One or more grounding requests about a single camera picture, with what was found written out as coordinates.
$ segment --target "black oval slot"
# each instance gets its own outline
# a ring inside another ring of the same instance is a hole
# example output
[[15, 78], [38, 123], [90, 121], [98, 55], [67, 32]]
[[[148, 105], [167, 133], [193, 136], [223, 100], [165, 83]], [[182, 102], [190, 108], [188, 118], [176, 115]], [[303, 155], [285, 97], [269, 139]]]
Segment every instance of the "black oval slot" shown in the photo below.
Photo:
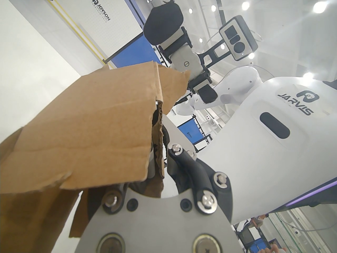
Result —
[[289, 137], [290, 130], [271, 113], [264, 112], [260, 115], [260, 121], [268, 127], [278, 138], [285, 139]]

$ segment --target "signboard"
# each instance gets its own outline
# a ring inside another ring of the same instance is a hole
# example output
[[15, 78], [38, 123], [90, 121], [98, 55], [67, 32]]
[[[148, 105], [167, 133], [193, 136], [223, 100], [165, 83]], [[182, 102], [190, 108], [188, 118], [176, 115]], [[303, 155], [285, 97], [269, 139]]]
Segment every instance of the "signboard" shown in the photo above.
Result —
[[188, 120], [187, 122], [178, 126], [178, 128], [192, 144], [197, 143], [204, 137], [196, 125], [194, 119]]
[[106, 57], [142, 32], [124, 0], [55, 0]]

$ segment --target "black foam pad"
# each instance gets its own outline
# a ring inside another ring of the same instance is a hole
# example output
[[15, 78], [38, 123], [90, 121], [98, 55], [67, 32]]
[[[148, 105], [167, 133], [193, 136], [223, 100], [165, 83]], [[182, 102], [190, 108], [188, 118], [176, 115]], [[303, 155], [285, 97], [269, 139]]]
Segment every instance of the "black foam pad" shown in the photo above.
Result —
[[183, 21], [180, 7], [170, 0], [151, 10], [143, 28], [144, 36], [152, 45], [161, 44], [180, 28]]
[[211, 103], [218, 98], [216, 91], [210, 86], [205, 85], [198, 90], [198, 94], [204, 103]]

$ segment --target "pegboard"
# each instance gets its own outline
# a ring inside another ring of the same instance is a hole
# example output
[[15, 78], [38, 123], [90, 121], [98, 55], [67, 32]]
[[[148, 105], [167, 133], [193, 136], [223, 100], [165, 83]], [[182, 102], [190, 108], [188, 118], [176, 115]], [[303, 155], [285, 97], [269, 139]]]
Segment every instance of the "pegboard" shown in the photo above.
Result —
[[142, 32], [124, 0], [57, 0], [110, 56]]

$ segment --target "blue sign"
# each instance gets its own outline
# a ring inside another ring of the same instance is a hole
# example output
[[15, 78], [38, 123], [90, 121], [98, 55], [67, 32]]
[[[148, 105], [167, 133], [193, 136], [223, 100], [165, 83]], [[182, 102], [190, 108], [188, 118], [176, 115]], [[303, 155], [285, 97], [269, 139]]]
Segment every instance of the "blue sign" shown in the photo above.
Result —
[[204, 137], [196, 125], [194, 119], [183, 123], [182, 125], [178, 126], [178, 128], [192, 144], [197, 143]]
[[130, 42], [129, 45], [123, 48], [123, 50], [118, 51], [111, 59], [116, 67], [141, 64], [149, 61], [154, 61], [160, 64], [151, 44], [143, 35], [137, 36]]

